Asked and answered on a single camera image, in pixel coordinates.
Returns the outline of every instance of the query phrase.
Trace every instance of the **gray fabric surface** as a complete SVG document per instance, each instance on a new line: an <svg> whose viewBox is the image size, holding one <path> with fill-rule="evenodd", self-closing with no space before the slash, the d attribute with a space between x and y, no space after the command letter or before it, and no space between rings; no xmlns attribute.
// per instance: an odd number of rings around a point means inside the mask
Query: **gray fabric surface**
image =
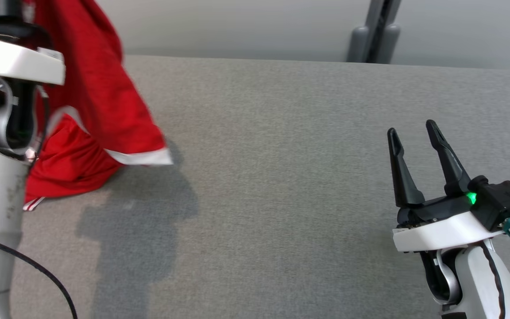
<svg viewBox="0 0 510 319"><path fill-rule="evenodd" d="M81 318L437 318L418 255L395 251L386 131L443 194L434 119L474 177L510 179L510 71L128 57L172 167L25 213L20 250ZM495 241L510 269L510 240ZM16 319L66 319L22 262Z"/></svg>

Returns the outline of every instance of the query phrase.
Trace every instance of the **black cable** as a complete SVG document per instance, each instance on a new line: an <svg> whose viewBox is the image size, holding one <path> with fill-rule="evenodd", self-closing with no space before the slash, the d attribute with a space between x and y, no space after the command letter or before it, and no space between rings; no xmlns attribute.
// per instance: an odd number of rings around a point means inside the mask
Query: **black cable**
<svg viewBox="0 0 510 319"><path fill-rule="evenodd" d="M0 250L3 250L4 252L6 252L8 254L11 254L11 255L21 259L22 261L28 263L29 265L33 266L36 270L42 272L47 277L49 277L50 280L52 280L52 282L55 285L58 286L58 288L60 289L60 291L62 292L62 294L66 298L66 301L68 302L68 306L70 307L70 312L72 313L72 318L73 319L77 319L76 308L74 307L74 303L72 302L72 298L70 297L70 295L69 295L68 291L66 290L66 288L64 287L64 285L60 282L60 280L58 280L58 278L56 276L54 276L50 271L48 271L40 263L37 263L33 259L30 259L29 257L23 255L22 253L17 252L13 248L10 248L10 247L7 247L7 246L5 246L3 244L0 244Z"/></svg>
<svg viewBox="0 0 510 319"><path fill-rule="evenodd" d="M49 121L49 117L50 117L50 104L48 102L48 94L46 93L46 91L44 90L42 85L38 85L37 89L39 90L39 93L41 94L42 106L44 107L44 127L42 129L41 143L39 144L39 147L37 148L33 162L29 166L28 173L30 173L31 170L33 169L33 167L35 166L35 163L39 159L39 154L41 153L41 150L43 149L43 143L44 143L44 140L46 139L46 129L48 127L48 121Z"/></svg>
<svg viewBox="0 0 510 319"><path fill-rule="evenodd" d="M491 269L491 272L495 276L495 285L499 293L499 310L500 310L499 319L505 319L505 294L502 290L501 278L499 277L497 266L495 266L495 261L493 260L493 257L489 252L489 248L487 248L485 243L479 242L478 246L483 249L483 254L485 255L485 258L487 258L489 262L489 268Z"/></svg>

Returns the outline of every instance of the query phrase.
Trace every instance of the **white stripe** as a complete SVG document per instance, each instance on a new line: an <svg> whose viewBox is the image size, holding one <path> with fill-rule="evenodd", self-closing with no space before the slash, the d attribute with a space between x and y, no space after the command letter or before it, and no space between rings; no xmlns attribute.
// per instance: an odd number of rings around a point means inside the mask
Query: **white stripe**
<svg viewBox="0 0 510 319"><path fill-rule="evenodd" d="M36 208L36 207L37 207L37 206L38 206L38 205L39 205L39 204L40 204L43 200L44 200L44 197L39 197L39 198L37 198L37 199L36 199L36 201L35 201L35 202L33 202L33 203L29 206L28 210L29 210L30 212L32 212L33 210L35 210L35 208Z"/></svg>
<svg viewBox="0 0 510 319"><path fill-rule="evenodd" d="M46 135L50 136L56 126L59 124L62 117L67 114L74 119L76 124L87 134L88 130L85 129L83 123L81 122L80 113L78 113L77 109L71 107L69 105L61 107L54 111L51 115L48 126L46 128ZM144 153L133 153L133 154L125 154L116 151L111 151L109 149L105 150L114 160L122 163L124 165L172 165L172 157L170 156L170 151L168 148L162 148L151 152Z"/></svg>
<svg viewBox="0 0 510 319"><path fill-rule="evenodd" d="M38 198L35 198L34 200L31 200L30 202L27 202L26 204L23 205L23 210L29 210L29 205L32 204L33 202L35 202L35 200L37 200Z"/></svg>
<svg viewBox="0 0 510 319"><path fill-rule="evenodd" d="M114 160L124 165L172 165L172 157L168 148L157 151L123 154L116 151L105 150Z"/></svg>

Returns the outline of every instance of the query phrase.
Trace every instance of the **red cloth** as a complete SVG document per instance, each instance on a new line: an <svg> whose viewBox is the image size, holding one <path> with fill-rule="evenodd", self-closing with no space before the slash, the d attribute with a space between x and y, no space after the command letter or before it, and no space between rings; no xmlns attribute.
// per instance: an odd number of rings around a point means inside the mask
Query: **red cloth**
<svg viewBox="0 0 510 319"><path fill-rule="evenodd" d="M64 56L66 80L46 88L49 122L59 124L27 180L26 202L95 190L122 165L118 161L169 164L162 133L122 67L120 40L99 6L93 0L27 1L35 4L34 23ZM59 121L65 109L76 121ZM39 129L42 118L39 101Z"/></svg>

